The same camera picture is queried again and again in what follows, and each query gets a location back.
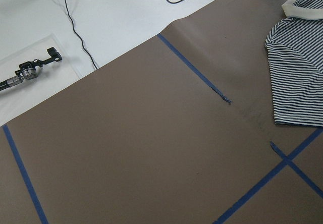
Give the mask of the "navy white striped polo shirt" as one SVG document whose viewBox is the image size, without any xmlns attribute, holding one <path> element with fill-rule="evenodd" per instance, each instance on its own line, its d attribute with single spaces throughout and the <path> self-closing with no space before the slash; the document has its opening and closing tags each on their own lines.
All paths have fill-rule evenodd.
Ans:
<svg viewBox="0 0 323 224">
<path fill-rule="evenodd" d="M 274 122 L 322 127 L 322 0 L 288 0 L 265 39 Z"/>
</svg>

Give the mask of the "brown paper table cover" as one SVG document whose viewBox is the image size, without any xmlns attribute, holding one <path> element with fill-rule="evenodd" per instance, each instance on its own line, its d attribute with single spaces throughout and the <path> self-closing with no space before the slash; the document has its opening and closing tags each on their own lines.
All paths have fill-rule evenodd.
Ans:
<svg viewBox="0 0 323 224">
<path fill-rule="evenodd" d="M 322 128 L 277 125 L 287 0 L 216 0 L 1 128 L 1 223 L 322 223 Z"/>
</svg>

